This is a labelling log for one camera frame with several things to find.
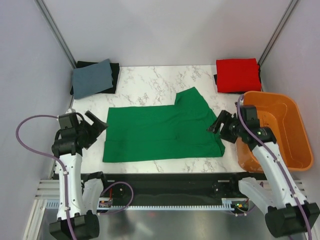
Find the green polo shirt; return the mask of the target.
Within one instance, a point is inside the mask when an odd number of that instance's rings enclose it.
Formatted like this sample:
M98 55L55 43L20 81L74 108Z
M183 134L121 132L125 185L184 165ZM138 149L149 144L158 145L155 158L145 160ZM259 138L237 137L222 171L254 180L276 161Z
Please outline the green polo shirt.
M219 134L207 131L216 119L195 87L177 93L173 105L111 107L102 161L222 157Z

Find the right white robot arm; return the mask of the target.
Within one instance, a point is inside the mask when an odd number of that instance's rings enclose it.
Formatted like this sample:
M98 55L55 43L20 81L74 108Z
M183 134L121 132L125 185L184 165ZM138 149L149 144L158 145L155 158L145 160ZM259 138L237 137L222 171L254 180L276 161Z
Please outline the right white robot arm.
M242 106L235 114L223 110L207 130L219 133L221 139L230 143L241 139L258 160L271 189L268 192L255 178L246 177L232 181L230 193L235 197L244 194L260 209L273 237L307 233L311 239L311 229L320 215L320 208L315 202L308 202L297 187L273 131L260 125L256 108Z

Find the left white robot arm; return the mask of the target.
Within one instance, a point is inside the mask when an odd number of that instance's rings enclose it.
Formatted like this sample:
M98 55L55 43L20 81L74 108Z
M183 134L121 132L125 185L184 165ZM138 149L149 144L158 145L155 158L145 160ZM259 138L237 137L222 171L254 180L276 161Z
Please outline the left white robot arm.
M92 240L100 234L98 200L109 193L110 185L101 171L81 179L81 165L83 150L90 148L108 126L90 111L85 116L93 123L78 112L58 116L60 129L51 150L59 163L59 207L56 222L49 225L49 233L56 240Z

